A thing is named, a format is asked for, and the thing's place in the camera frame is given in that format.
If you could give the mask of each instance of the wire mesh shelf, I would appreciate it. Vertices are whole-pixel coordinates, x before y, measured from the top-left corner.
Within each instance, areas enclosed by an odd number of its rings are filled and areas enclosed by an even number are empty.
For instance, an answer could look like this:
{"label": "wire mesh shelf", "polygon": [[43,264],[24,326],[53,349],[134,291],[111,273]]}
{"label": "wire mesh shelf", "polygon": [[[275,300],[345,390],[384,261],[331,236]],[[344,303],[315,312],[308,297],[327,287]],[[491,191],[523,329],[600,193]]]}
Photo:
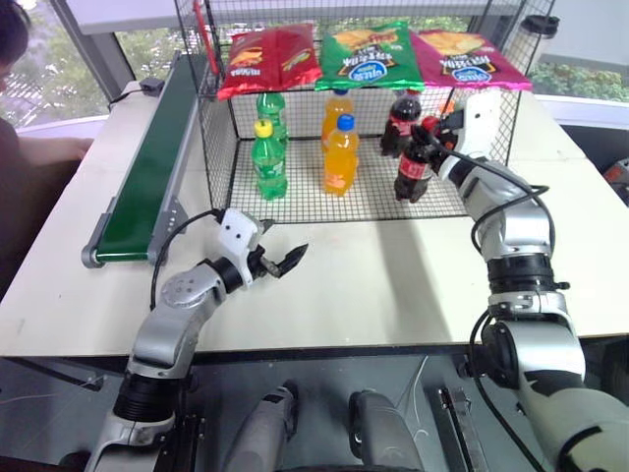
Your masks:
{"label": "wire mesh shelf", "polygon": [[[277,222],[328,222],[380,219],[437,218],[464,215],[465,211],[448,182],[433,178],[429,190],[416,204],[397,202],[393,182],[397,159],[379,155],[384,130],[395,95],[384,88],[350,91],[357,131],[361,136],[360,165],[350,191],[341,198],[322,188],[323,156],[320,126],[330,91],[313,86],[283,93],[285,119],[290,135],[286,154],[288,192],[285,198],[264,200],[256,185],[251,159],[257,94],[216,101],[225,73],[231,36],[264,28],[310,23],[314,46],[320,48],[327,33],[406,21],[411,30],[479,32],[498,46],[510,62],[526,73],[538,46],[534,36],[517,37],[518,25],[528,15],[548,16],[552,0],[175,0],[182,35],[189,55],[205,55],[204,36],[211,44],[217,70],[206,67],[194,76],[200,111],[211,204],[237,207],[258,218]],[[476,91],[427,88],[421,94],[422,118],[440,116],[451,105]],[[520,93],[502,92],[500,127],[489,158],[508,163]]]}

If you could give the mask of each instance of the soda bottle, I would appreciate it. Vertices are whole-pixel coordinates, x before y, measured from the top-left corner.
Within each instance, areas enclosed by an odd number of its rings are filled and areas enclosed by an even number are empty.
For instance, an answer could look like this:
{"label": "soda bottle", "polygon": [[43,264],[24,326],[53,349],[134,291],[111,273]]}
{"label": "soda bottle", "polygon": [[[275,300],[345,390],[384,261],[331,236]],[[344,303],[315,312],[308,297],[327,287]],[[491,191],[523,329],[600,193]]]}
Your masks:
{"label": "soda bottle", "polygon": [[255,130],[252,159],[259,192],[265,200],[284,197],[288,187],[284,147],[273,137],[273,124],[269,120],[256,121]]}
{"label": "soda bottle", "polygon": [[393,102],[384,134],[380,139],[382,155],[391,157],[400,155],[411,138],[411,126],[417,122],[421,114],[420,93],[416,90],[406,90],[406,93]]}
{"label": "soda bottle", "polygon": [[281,93],[260,93],[257,96],[257,118],[267,119],[273,124],[273,137],[286,148],[288,131],[284,120],[284,97]]}
{"label": "soda bottle", "polygon": [[336,129],[338,117],[343,113],[352,113],[354,104],[348,96],[346,90],[335,89],[334,95],[325,102],[325,118],[321,125],[321,152],[327,152],[327,145],[330,133]]}
{"label": "soda bottle", "polygon": [[342,197],[354,183],[358,167],[359,138],[354,131],[354,116],[344,113],[338,117],[336,130],[330,133],[328,143],[323,184],[326,192]]}
{"label": "soda bottle", "polygon": [[426,192],[432,177],[428,156],[435,153],[434,147],[423,137],[419,126],[413,127],[410,140],[400,157],[397,178],[393,184],[395,200],[409,200],[414,204]]}

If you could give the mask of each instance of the yellow bottle cap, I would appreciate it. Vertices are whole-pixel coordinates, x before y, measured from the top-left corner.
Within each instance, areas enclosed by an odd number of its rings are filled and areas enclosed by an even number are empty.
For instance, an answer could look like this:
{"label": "yellow bottle cap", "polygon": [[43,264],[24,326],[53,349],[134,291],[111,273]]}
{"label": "yellow bottle cap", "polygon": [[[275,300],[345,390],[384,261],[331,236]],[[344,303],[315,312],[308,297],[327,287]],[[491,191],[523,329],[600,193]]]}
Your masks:
{"label": "yellow bottle cap", "polygon": [[268,138],[273,134],[273,123],[269,120],[257,120],[254,129],[258,138]]}

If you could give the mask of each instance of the green conveyor belt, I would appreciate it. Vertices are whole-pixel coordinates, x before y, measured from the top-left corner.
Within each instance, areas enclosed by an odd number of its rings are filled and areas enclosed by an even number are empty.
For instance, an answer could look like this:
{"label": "green conveyor belt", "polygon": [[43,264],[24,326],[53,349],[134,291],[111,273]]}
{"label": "green conveyor belt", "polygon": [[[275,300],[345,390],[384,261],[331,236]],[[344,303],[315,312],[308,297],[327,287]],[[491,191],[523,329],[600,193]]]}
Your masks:
{"label": "green conveyor belt", "polygon": [[[194,62],[201,77],[205,60],[195,56]],[[95,257],[100,263],[147,259],[196,94],[188,58],[179,56],[98,243]]]}

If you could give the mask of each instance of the robotic arm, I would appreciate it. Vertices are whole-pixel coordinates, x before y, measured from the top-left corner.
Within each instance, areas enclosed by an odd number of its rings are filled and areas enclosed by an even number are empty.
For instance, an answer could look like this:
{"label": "robotic arm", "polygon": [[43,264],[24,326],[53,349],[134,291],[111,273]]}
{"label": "robotic arm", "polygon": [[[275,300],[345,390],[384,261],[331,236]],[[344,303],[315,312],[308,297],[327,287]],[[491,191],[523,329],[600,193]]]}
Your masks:
{"label": "robotic arm", "polygon": [[[428,136],[434,130],[414,130],[414,139],[427,144],[435,173],[456,186],[467,213],[481,222],[478,245],[491,290],[488,316],[494,320],[482,329],[485,371],[497,384],[516,392],[554,468],[629,470],[626,406],[583,384],[583,351],[564,296],[557,291],[568,284],[555,283],[550,265],[549,214],[532,198],[526,199],[522,185],[528,193],[533,191],[523,179],[484,159],[487,137],[497,131],[498,110],[499,96],[474,94],[464,110],[441,121],[438,131],[440,141],[450,142],[450,148],[456,142],[456,151],[475,157],[485,168],[452,155]],[[521,203],[501,209],[522,197]],[[490,211],[493,214],[485,217]]]}
{"label": "robotic arm", "polygon": [[[228,294],[251,286],[267,273],[281,277],[299,263],[308,248],[300,246],[275,264],[264,257],[259,244],[271,221],[260,222],[231,208],[219,219],[223,257],[202,261],[164,284],[159,303],[140,328],[118,398],[105,418],[86,472],[121,470],[120,461],[124,470],[153,470],[160,445],[175,427],[179,395],[203,325]],[[155,454],[130,455],[124,448],[125,455],[119,458],[116,446],[149,449]]]}

